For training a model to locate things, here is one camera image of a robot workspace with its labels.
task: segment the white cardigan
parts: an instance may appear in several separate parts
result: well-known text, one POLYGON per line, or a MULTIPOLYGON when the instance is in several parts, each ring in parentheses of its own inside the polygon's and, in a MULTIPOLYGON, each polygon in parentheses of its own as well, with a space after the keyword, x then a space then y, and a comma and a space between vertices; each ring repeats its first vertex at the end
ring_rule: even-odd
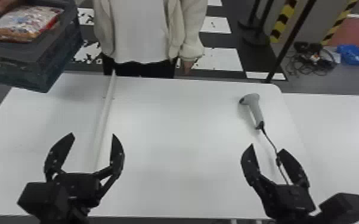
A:
MULTIPOLYGON (((111 11, 113 0, 93 0, 94 31, 104 54, 114 53, 114 21, 111 11)), ((199 38, 206 17, 208 0, 164 0, 169 25, 168 57, 180 56, 183 60, 195 60, 203 55, 204 47, 199 38)))

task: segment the blue bag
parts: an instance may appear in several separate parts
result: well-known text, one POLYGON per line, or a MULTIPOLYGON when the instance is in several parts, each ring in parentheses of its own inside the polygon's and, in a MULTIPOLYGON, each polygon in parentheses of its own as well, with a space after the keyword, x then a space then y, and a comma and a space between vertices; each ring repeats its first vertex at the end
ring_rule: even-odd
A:
POLYGON ((339 45, 337 53, 341 54, 342 61, 352 66, 359 66, 359 47, 356 45, 339 45))

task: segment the snack bag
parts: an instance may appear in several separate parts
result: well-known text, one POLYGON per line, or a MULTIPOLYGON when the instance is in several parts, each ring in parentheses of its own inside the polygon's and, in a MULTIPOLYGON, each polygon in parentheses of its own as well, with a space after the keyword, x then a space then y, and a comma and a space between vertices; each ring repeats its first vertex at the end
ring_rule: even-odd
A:
POLYGON ((61 8, 22 5, 0 18, 0 41, 31 42, 55 25, 61 8))

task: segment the white table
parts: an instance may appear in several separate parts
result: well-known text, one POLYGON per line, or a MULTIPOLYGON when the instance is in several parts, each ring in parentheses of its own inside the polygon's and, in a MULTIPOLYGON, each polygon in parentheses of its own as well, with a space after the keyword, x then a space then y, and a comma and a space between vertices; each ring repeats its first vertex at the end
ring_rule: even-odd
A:
MULTIPOLYGON (((240 157, 255 144, 263 174, 276 182, 274 150, 238 101, 257 92, 267 131, 314 171, 280 90, 274 85, 118 77, 99 167, 108 163, 111 134, 121 140, 122 176, 91 215, 263 218, 260 199, 243 177, 240 157)), ((313 196, 321 200, 320 184, 313 196)))
POLYGON ((326 198, 337 192, 359 194, 359 96, 284 94, 284 98, 315 161, 326 198))
POLYGON ((0 105, 0 214, 16 205, 27 182, 44 181, 50 148, 70 132, 76 140, 63 168, 92 172, 95 130, 110 78, 63 74, 48 94, 12 88, 0 105))
MULTIPOLYGON (((64 168, 93 170, 84 164, 95 157, 89 148, 107 85, 102 76, 63 75, 47 95, 15 89, 7 96, 0 106, 0 214, 24 214, 16 206, 21 190, 43 179, 51 144, 71 131, 77 141, 64 168)), ((99 166, 107 164, 114 132, 125 147, 125 170, 91 215, 264 218, 260 199, 243 177, 242 152, 254 143, 264 174, 281 178, 273 149, 253 129, 249 110, 238 106, 251 92, 262 96, 273 141, 293 153, 315 182, 274 85, 118 78, 99 166)), ((322 200, 319 185, 312 192, 322 200)))

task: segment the sleeve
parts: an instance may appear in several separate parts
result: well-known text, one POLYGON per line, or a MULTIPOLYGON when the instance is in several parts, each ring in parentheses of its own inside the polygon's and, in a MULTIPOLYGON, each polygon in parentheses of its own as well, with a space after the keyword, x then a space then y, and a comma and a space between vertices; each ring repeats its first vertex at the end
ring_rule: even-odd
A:
POLYGON ((199 32, 205 21, 208 0, 181 0, 184 16, 185 40, 179 51, 179 56, 186 61, 200 58, 205 47, 199 38, 199 32))

